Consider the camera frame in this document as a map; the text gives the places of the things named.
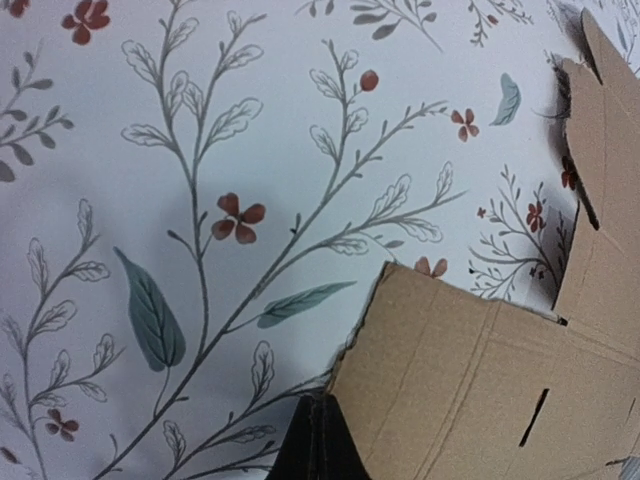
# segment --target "gray leaf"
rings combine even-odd
[[[309,310],[340,290],[356,282],[328,283],[267,304],[258,320],[258,328],[271,328],[289,317]]]
[[[99,282],[105,278],[109,278],[111,272],[104,263],[100,262],[83,262],[78,264],[71,274],[82,280],[83,282]]]
[[[40,240],[32,238],[29,242],[29,251],[27,252],[27,260],[31,265],[31,278],[44,295],[49,282],[49,267],[44,257],[44,248],[40,244]]]
[[[500,85],[502,87],[502,100],[498,107],[498,114],[496,119],[489,125],[507,125],[515,118],[522,97],[520,96],[520,89],[518,85],[511,79],[511,77],[503,73],[500,77]]]

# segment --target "flower petal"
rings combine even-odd
[[[211,235],[216,240],[224,240],[233,232],[233,227],[235,226],[236,224],[233,220],[218,220],[211,226]]]
[[[254,203],[245,210],[242,214],[242,221],[253,225],[261,222],[264,219],[264,214],[267,212],[267,208],[261,203]]]
[[[240,214],[240,202],[235,193],[227,193],[218,199],[218,207],[227,212],[228,215],[238,217]]]
[[[240,245],[247,245],[254,243],[257,240],[256,232],[253,229],[243,225],[241,223],[236,227],[236,240]]]

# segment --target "outlined leaf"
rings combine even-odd
[[[133,67],[140,78],[155,85],[158,76],[156,62],[144,46],[133,40],[127,40],[122,44],[122,52],[127,57],[127,63]]]
[[[420,242],[438,243],[443,238],[440,227],[421,218],[404,218],[398,222],[398,226]]]
[[[122,138],[142,147],[160,147],[169,145],[169,140],[156,127],[135,123],[122,130]]]
[[[273,364],[274,355],[271,345],[264,340],[260,341],[253,351],[253,365],[251,366],[254,402],[262,398],[269,390],[271,380],[276,376]]]
[[[164,439],[167,441],[167,445],[173,452],[173,464],[177,465],[182,459],[184,452],[187,450],[187,441],[184,439],[184,435],[180,431],[180,427],[176,422],[171,420],[165,420],[162,424]]]
[[[129,319],[149,368],[161,372],[178,365],[185,354],[182,330],[151,275],[113,249],[129,280]]]
[[[186,42],[189,36],[196,31],[198,25],[198,19],[194,17],[187,18],[184,22],[178,25],[178,28],[169,35],[169,50],[175,50]]]
[[[18,143],[10,143],[9,146],[12,148],[13,154],[21,164],[26,166],[33,165],[33,157],[26,148]]]
[[[40,293],[44,295],[49,282],[49,267],[44,257],[44,248],[42,248],[40,240],[35,237],[29,242],[27,260],[31,265],[31,279],[40,290]]]
[[[106,392],[93,382],[80,382],[77,384],[87,397],[96,402],[105,403],[107,401]]]
[[[336,151],[336,146],[324,128],[319,127],[318,125],[313,125],[309,129],[309,133],[311,134],[311,138],[315,142],[316,146],[320,149],[322,153],[325,155],[329,155],[334,160],[338,157],[338,152]]]
[[[69,375],[69,369],[71,368],[71,359],[69,353],[66,350],[60,351],[58,358],[53,364],[51,369],[51,376],[49,377],[49,389],[54,389],[62,385],[62,383]]]
[[[509,74],[502,74],[500,77],[500,85],[502,87],[502,100],[498,106],[496,119],[489,124],[493,126],[507,125],[511,123],[520,108],[520,103],[522,102],[520,89],[511,79]]]
[[[387,187],[387,191],[376,200],[369,219],[385,218],[395,212],[408,200],[411,177],[406,173],[394,185]]]
[[[258,45],[245,45],[229,55],[223,65],[225,69],[229,70],[244,67],[250,62],[258,60],[262,55],[264,55],[264,51]]]
[[[58,305],[51,307],[33,329],[31,337],[35,337],[44,332],[56,332],[64,328],[69,321],[78,313],[75,303],[65,300]]]
[[[227,140],[249,128],[249,122],[262,111],[262,102],[257,98],[245,98],[221,114],[211,127],[208,144]]]
[[[322,70],[311,70],[309,72],[309,76],[311,80],[314,81],[316,87],[327,98],[336,98],[340,99],[342,94],[340,93],[340,88],[336,81],[331,78],[330,75],[323,72]]]
[[[366,108],[360,107],[354,110],[347,117],[347,131],[349,133],[359,132],[369,120],[369,112]]]
[[[340,290],[356,282],[327,283],[267,304],[258,320],[258,328],[271,328],[289,317],[320,305]]]
[[[329,245],[329,248],[341,255],[366,255],[369,251],[367,242],[361,238],[340,238]]]
[[[83,282],[99,282],[111,276],[111,272],[104,263],[94,261],[79,263],[70,274]]]

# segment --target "corrugated cardboard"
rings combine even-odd
[[[568,324],[387,265],[330,388],[374,480],[612,480],[640,450],[640,84],[582,22]]]

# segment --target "rust-colored flower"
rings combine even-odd
[[[211,227],[211,234],[216,240],[224,240],[235,229],[236,240],[241,245],[254,243],[256,232],[247,225],[255,225],[264,219],[267,211],[261,203],[254,203],[244,212],[240,211],[240,202],[235,193],[227,193],[218,199],[218,207],[225,211],[226,218],[218,220]]]
[[[47,411],[49,417],[53,420],[53,422],[47,423],[45,427],[47,431],[51,435],[56,435],[60,433],[60,436],[63,440],[67,442],[73,442],[74,438],[72,433],[77,432],[80,425],[75,420],[67,420],[66,422],[62,421],[62,415],[60,415],[60,410],[57,408],[51,408]]]
[[[451,113],[451,121],[458,125],[462,125],[460,130],[458,130],[458,138],[463,142],[466,142],[469,139],[469,134],[471,134],[472,137],[476,137],[480,133],[480,129],[473,125],[475,119],[476,116],[470,108],[465,110],[464,118],[462,118],[462,115],[457,110],[454,110],[453,113]]]
[[[534,205],[529,204],[529,214],[527,215],[527,225],[531,228],[531,233],[542,230],[547,224],[542,218],[542,203],[539,201]]]
[[[431,278],[438,278],[445,274],[447,271],[448,263],[444,258],[438,260],[436,266],[431,270],[431,265],[429,264],[429,259],[427,257],[420,257],[413,267],[416,272],[422,273]]]
[[[9,13],[12,17],[20,18],[31,6],[31,0],[13,0],[9,2]]]
[[[62,19],[62,27],[75,30],[72,40],[78,45],[86,45],[91,40],[91,30],[100,30],[111,22],[105,14],[109,2],[107,0],[82,0],[76,6],[75,16],[67,15]]]
[[[562,157],[562,186],[564,188],[569,187],[571,190],[576,189],[576,182],[578,181],[578,172],[573,168],[569,162],[569,157],[564,155]]]

